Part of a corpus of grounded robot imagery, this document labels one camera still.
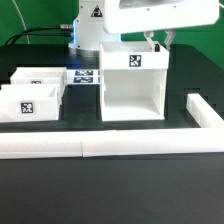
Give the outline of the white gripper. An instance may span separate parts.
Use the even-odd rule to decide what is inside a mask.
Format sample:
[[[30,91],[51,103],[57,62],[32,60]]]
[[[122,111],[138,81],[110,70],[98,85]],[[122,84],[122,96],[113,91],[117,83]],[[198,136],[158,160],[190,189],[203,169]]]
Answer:
[[[152,38],[157,30],[214,24],[219,0],[104,0],[104,27],[108,33],[143,32],[150,52],[158,52]],[[175,30],[167,30],[164,46],[170,46]]]

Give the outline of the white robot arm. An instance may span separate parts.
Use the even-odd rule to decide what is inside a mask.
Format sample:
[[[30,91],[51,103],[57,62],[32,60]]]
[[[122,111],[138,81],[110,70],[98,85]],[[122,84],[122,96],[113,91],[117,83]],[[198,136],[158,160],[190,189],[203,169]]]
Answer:
[[[169,48],[177,29],[214,24],[219,5],[219,0],[79,0],[69,47],[78,55],[92,56],[100,42],[143,32],[154,51],[153,33],[165,30],[164,45]]]

